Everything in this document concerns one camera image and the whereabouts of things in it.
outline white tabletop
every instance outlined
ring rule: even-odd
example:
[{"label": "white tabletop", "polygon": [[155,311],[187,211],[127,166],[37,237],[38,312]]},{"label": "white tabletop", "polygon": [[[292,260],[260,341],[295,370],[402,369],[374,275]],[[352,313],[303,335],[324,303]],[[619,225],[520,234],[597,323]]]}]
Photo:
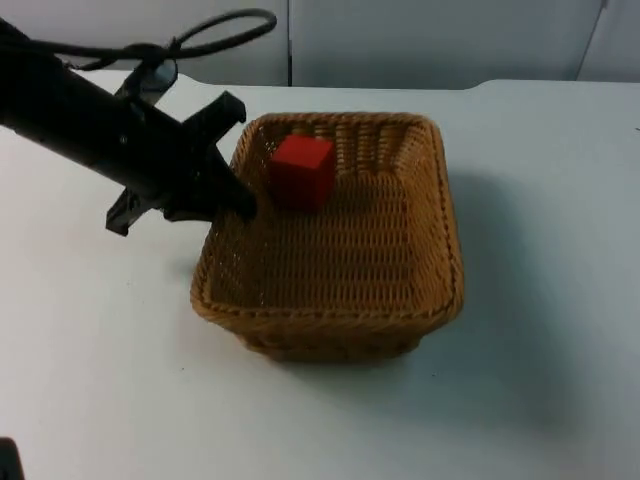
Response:
[{"label": "white tabletop", "polygon": [[[222,90],[182,77],[160,106]],[[432,117],[463,313],[381,366],[270,363],[191,310],[206,225],[109,233],[119,186],[0,131],[0,436],[28,480],[638,478],[640,85],[229,90],[250,118]]]}]

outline black object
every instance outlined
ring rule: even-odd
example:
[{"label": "black object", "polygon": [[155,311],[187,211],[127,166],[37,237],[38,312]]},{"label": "black object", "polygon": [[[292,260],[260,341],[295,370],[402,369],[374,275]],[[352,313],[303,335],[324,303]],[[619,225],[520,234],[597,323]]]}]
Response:
[{"label": "black object", "polygon": [[[181,48],[209,26],[254,15],[269,21],[229,39]],[[151,208],[161,210],[169,221],[211,221],[219,206],[252,219],[255,197],[216,147],[231,127],[246,120],[244,104],[224,92],[182,123],[154,104],[177,77],[175,58],[231,48],[274,26],[270,12],[249,9],[208,20],[166,48],[148,44],[121,50],[73,47],[76,51],[63,44],[30,40],[0,19],[0,123],[125,186],[106,222],[109,230],[120,235],[126,236],[129,227]],[[142,63],[111,95],[53,55],[61,50],[100,57],[85,69],[121,57],[139,58]]]},{"label": "black object", "polygon": [[10,438],[0,438],[0,480],[24,480],[18,447]]}]

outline red cube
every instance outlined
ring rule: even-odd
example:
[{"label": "red cube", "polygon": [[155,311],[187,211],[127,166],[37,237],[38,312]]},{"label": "red cube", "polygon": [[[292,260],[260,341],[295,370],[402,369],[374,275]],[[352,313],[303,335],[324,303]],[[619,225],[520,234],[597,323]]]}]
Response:
[{"label": "red cube", "polygon": [[316,213],[329,199],[336,177],[332,142],[289,135],[268,164],[271,195],[288,210]]}]

